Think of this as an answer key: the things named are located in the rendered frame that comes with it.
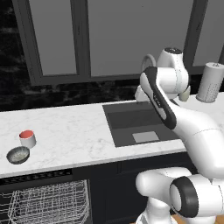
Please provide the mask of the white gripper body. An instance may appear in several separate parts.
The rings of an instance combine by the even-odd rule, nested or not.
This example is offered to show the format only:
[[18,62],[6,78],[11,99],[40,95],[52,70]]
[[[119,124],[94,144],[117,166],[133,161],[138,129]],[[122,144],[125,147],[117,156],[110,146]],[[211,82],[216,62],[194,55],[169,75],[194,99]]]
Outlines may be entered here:
[[135,99],[137,102],[148,102],[150,100],[140,86],[138,86],[136,89]]

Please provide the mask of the white cup with red inside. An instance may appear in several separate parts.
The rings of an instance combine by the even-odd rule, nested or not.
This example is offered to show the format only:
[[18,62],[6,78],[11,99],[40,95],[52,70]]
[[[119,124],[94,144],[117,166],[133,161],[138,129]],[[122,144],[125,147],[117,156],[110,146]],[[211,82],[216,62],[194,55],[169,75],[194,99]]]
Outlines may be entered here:
[[34,132],[30,129],[26,129],[19,134],[20,143],[31,149],[36,145],[36,137]]

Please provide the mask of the black dishwasher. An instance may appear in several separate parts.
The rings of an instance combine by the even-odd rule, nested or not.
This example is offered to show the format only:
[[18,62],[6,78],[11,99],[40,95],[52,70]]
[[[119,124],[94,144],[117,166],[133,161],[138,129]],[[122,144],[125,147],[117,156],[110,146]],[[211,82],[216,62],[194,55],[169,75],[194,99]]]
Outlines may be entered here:
[[48,171],[36,174],[22,175],[18,177],[0,178],[0,193],[12,193],[16,190],[24,190],[39,186],[49,186],[75,180],[70,169],[61,171]]

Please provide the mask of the dark grey bowl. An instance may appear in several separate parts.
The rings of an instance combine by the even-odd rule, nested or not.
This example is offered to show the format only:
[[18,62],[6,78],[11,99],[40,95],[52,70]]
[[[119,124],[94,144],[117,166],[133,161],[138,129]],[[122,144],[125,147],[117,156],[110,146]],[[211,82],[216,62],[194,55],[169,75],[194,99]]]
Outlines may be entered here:
[[18,146],[11,149],[7,155],[7,160],[13,165],[20,165],[30,156],[30,149],[25,146]]

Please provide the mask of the dark grey sink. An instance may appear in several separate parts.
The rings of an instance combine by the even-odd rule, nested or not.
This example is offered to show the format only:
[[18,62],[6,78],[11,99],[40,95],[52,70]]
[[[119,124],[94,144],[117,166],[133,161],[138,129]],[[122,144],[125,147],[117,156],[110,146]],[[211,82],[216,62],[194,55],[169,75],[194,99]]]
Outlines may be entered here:
[[156,110],[145,102],[103,105],[115,147],[179,139],[165,127]]

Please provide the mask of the pale curved tap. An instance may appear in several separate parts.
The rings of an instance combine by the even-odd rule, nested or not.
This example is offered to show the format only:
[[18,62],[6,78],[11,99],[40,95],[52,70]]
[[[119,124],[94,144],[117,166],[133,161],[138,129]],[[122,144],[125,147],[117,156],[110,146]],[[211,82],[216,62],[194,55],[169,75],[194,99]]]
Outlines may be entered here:
[[143,57],[141,72],[148,74],[153,67],[157,65],[155,58],[151,54],[147,54]]

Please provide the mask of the beige rounded object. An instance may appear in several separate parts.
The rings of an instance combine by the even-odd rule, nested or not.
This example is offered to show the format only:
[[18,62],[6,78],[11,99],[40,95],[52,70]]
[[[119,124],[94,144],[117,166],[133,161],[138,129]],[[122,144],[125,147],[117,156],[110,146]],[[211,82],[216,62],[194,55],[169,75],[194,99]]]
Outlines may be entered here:
[[191,93],[191,87],[188,87],[184,93],[178,95],[178,99],[182,102],[186,102],[190,96],[190,93]]

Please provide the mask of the grey framed window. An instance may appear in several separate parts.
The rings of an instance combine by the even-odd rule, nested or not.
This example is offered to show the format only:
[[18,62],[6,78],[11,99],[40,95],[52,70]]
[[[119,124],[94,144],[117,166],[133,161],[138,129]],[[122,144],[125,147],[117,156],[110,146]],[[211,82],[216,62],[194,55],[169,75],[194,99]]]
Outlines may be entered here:
[[12,0],[33,86],[138,77],[166,47],[201,74],[224,64],[224,0]]

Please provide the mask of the white paper towel roll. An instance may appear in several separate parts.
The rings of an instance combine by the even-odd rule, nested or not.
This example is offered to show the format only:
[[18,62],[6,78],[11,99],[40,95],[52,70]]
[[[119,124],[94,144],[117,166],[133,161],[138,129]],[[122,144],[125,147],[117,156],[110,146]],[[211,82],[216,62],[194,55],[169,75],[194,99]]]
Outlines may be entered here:
[[223,80],[224,65],[214,62],[206,63],[196,99],[204,103],[215,102]]

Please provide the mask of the dark cupboard run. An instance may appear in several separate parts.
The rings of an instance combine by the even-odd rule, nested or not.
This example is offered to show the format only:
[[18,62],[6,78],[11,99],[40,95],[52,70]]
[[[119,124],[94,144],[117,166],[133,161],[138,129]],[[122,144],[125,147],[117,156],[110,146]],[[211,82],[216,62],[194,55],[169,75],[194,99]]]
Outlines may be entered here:
[[93,224],[130,224],[145,209],[147,198],[136,189],[136,177],[147,170],[185,167],[197,173],[185,152],[117,162],[117,173],[90,179]]

